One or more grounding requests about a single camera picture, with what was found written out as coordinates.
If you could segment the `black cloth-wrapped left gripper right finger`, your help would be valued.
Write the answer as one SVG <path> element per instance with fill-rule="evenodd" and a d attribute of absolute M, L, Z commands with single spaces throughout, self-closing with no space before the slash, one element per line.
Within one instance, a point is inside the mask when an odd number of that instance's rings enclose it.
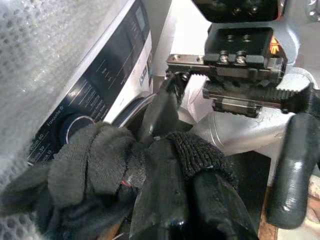
<path fill-rule="evenodd" d="M 230 163 L 190 132 L 154 141 L 135 201 L 132 240 L 256 240 Z"/>

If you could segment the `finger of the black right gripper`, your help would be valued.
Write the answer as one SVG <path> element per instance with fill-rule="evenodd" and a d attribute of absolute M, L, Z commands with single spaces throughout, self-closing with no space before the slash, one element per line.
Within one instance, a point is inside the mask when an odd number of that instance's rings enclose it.
<path fill-rule="evenodd" d="M 307 212 L 309 181 L 320 162 L 320 91 L 310 83 L 281 101 L 289 119 L 267 202 L 267 222 L 296 229 Z"/>
<path fill-rule="evenodd" d="M 142 120 L 142 139 L 165 136 L 172 132 L 178 122 L 178 108 L 181 105 L 187 82 L 182 72 L 167 72 L 152 102 L 148 105 Z"/>

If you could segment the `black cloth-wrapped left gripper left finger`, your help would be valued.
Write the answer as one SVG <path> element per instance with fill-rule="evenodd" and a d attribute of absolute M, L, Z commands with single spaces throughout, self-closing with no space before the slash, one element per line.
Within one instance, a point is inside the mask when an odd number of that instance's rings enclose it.
<path fill-rule="evenodd" d="M 30 166 L 0 195 L 0 214 L 34 212 L 49 240 L 91 240 L 126 218 L 146 179 L 146 146 L 106 123 L 78 130 L 53 159 Z"/>

